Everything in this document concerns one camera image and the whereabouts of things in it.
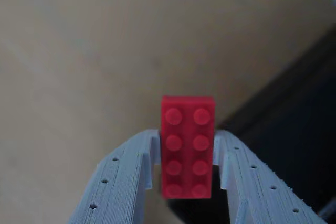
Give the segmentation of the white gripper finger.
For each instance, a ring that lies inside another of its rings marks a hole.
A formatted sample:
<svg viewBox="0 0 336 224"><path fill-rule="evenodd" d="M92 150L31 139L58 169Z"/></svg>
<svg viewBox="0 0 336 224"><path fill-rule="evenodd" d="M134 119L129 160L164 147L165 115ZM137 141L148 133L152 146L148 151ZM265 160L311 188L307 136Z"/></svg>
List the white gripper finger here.
<svg viewBox="0 0 336 224"><path fill-rule="evenodd" d="M325 222L232 133L217 131L214 143L231 223Z"/></svg>
<svg viewBox="0 0 336 224"><path fill-rule="evenodd" d="M158 130L128 139L99 162L69 223L142 223L145 191L160 161Z"/></svg>

